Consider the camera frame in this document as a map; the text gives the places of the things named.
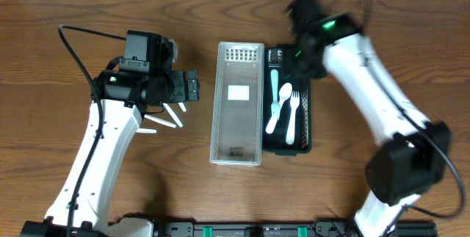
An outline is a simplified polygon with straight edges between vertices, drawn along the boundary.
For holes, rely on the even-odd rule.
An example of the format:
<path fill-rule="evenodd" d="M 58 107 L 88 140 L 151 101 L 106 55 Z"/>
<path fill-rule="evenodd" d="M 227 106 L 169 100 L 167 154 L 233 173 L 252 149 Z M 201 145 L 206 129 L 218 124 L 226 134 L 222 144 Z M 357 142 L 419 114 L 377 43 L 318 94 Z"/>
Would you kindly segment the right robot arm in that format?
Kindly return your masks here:
<path fill-rule="evenodd" d="M 403 211 L 431 186 L 446 167 L 450 130 L 420 112 L 388 73 L 364 30 L 349 15 L 297 13 L 289 16 L 296 35 L 283 56 L 291 76 L 320 79 L 333 75 L 371 129 L 379 150 L 365 167 L 370 192 L 354 216 L 352 233 L 393 233 Z"/>

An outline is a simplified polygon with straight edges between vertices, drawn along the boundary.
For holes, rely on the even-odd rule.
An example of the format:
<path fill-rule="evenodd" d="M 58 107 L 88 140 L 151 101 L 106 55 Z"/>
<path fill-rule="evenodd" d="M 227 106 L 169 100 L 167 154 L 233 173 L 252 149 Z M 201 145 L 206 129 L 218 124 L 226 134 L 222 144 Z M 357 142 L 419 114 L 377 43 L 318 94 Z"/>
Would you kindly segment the white spoon lowest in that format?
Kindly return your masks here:
<path fill-rule="evenodd" d="M 136 130 L 137 134 L 156 134 L 157 130 L 156 129 L 150 129 L 150 128 L 138 128 Z"/>

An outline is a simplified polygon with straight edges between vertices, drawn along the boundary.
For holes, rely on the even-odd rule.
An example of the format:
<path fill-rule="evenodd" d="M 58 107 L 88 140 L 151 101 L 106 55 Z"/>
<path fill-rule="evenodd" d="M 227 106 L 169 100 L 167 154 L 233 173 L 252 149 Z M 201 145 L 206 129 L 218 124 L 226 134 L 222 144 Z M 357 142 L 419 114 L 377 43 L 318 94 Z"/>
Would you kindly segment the white fork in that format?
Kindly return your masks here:
<path fill-rule="evenodd" d="M 300 93 L 298 91 L 294 91 L 290 98 L 290 116 L 289 116 L 289 124 L 286 132 L 286 144 L 293 145 L 294 144 L 294 136 L 295 136 L 295 122 L 296 122 L 296 111 L 298 106 L 300 105 Z"/>
<path fill-rule="evenodd" d="M 271 112 L 272 116 L 275 116 L 276 119 L 279 118 L 279 114 L 281 111 L 281 107 L 278 101 L 278 71 L 276 69 L 272 69 L 270 71 L 270 81 L 271 81 L 271 88 L 272 88 L 272 104 L 271 104 Z"/>

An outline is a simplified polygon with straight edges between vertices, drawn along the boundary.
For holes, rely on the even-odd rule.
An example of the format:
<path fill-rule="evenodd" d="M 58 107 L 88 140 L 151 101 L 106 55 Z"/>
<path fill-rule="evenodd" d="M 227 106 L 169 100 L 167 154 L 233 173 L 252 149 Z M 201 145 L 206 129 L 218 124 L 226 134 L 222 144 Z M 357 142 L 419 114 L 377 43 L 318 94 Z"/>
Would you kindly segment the white spoon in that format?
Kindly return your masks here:
<path fill-rule="evenodd" d="M 176 124 L 175 123 L 171 123 L 169 121 L 166 121 L 166 120 L 163 120 L 163 119 L 160 119 L 158 117 L 154 117 L 154 116 L 151 116 L 149 114 L 145 114 L 144 115 L 144 118 L 145 119 L 148 119 L 150 121 L 153 121 L 155 123 L 158 123 L 160 125 L 164 125 L 164 126 L 167 126 L 167 127 L 170 127 L 170 128 L 175 128 L 176 127 Z"/>
<path fill-rule="evenodd" d="M 265 128 L 267 134 L 271 134 L 274 131 L 275 126 L 279 121 L 282 105 L 292 95 L 293 88 L 291 83 L 285 83 L 280 90 L 277 89 L 277 86 L 278 85 L 272 86 L 272 116 Z"/>
<path fill-rule="evenodd" d="M 178 103 L 178 105 L 180 106 L 182 112 L 187 112 L 187 108 L 186 108 L 186 106 L 184 105 L 184 103 L 180 102 L 180 103 Z"/>
<path fill-rule="evenodd" d="M 170 114 L 170 116 L 173 118 L 173 120 L 175 121 L 176 125 L 179 127 L 179 128 L 182 128 L 183 127 L 183 123 L 181 122 L 181 120 L 179 119 L 178 115 L 173 111 L 173 109 L 170 107 L 170 105 L 168 105 L 167 103 L 163 103 L 163 107 L 168 111 L 168 113 Z"/>

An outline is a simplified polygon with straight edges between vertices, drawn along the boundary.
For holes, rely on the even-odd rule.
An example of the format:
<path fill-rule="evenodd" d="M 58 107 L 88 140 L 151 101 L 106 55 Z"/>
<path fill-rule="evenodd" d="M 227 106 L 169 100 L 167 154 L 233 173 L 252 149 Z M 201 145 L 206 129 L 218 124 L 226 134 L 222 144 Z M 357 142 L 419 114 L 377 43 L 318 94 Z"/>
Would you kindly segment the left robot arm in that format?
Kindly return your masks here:
<path fill-rule="evenodd" d="M 94 80 L 98 101 L 62 191 L 42 222 L 27 221 L 22 236 L 163 236 L 162 224 L 139 213 L 109 223 L 109 204 L 124 156 L 148 106 L 198 101 L 196 70 L 142 73 L 103 70 Z"/>

